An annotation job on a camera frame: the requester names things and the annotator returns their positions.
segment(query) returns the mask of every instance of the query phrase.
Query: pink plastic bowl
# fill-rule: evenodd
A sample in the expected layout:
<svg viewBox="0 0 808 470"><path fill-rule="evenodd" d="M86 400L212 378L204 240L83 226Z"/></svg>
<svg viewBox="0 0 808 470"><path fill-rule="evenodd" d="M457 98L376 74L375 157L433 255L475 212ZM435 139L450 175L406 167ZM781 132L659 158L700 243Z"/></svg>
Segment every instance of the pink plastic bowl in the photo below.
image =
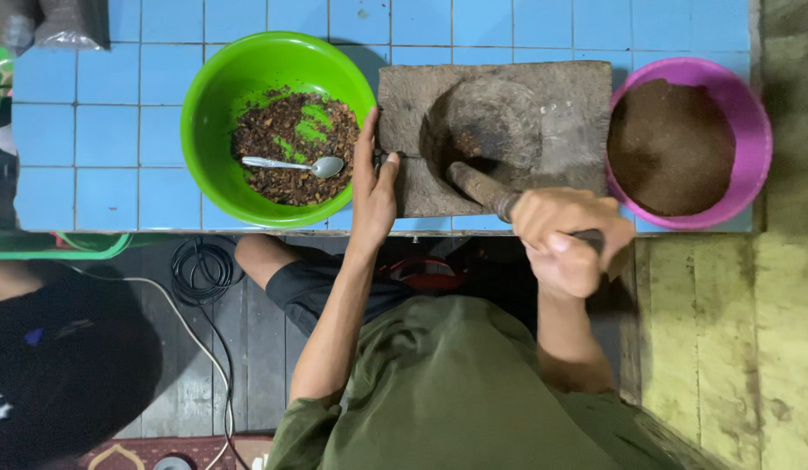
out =
<svg viewBox="0 0 808 470"><path fill-rule="evenodd" d="M663 228L702 230L731 219L758 195L772 163L772 128L763 104L743 80L722 65L711 60L679 57L657 60L636 70L613 93L610 110L627 91L657 79L671 84L702 85L725 113L737 143L729 189L719 202L699 214L664 218L640 208L624 194L607 160L610 192L641 219Z"/></svg>

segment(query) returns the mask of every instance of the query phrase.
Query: person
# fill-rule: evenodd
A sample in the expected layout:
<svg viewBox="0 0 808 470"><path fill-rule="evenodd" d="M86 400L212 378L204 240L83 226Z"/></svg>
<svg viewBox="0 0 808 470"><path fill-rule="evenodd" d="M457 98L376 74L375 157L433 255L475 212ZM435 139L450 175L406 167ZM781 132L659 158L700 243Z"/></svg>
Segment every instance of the person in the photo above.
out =
<svg viewBox="0 0 808 470"><path fill-rule="evenodd" d="M342 259L303 258L260 234L237 246L245 272L309 334L267 469L678 468L619 400L584 309L634 235L615 201L553 188L514 207L536 277L534 331L482 296L420 296L373 279L399 168L396 154L372 166L377 116L355 145ZM591 228L600 254L568 235Z"/></svg>
<svg viewBox="0 0 808 470"><path fill-rule="evenodd" d="M151 403L160 339L124 281L0 261L0 470L78 457Z"/></svg>

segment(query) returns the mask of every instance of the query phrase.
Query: blue tiled counter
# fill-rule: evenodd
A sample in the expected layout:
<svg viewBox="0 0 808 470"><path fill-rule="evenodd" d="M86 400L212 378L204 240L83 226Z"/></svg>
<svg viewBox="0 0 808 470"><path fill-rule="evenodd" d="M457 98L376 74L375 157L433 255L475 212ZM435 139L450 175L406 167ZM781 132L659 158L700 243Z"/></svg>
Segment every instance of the blue tiled counter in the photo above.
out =
<svg viewBox="0 0 808 470"><path fill-rule="evenodd" d="M262 230L204 198L181 153L181 104L231 41L329 40L377 91L388 64L605 60L617 86L657 59L714 60L749 80L746 0L110 0L110 51L31 49L15 65L15 207L32 231ZM642 233L662 232L626 209ZM350 228L351 207L305 231ZM748 232L751 209L713 231ZM396 221L395 232L500 232L495 216Z"/></svg>

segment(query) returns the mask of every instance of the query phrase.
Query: green plastic bowl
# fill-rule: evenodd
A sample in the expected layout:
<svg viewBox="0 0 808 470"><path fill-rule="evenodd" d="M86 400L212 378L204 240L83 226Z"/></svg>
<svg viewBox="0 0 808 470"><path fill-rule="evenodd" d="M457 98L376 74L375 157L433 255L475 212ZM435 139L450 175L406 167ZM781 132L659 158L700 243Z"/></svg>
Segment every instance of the green plastic bowl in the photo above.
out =
<svg viewBox="0 0 808 470"><path fill-rule="evenodd" d="M351 201L349 184L313 206L274 204L250 189L230 155L230 135L248 102L282 89L315 92L343 101L362 123L375 96L357 66L331 44L299 33L244 37L219 50L192 80L181 114L181 146L201 191L239 220L269 228L300 228L320 222Z"/></svg>

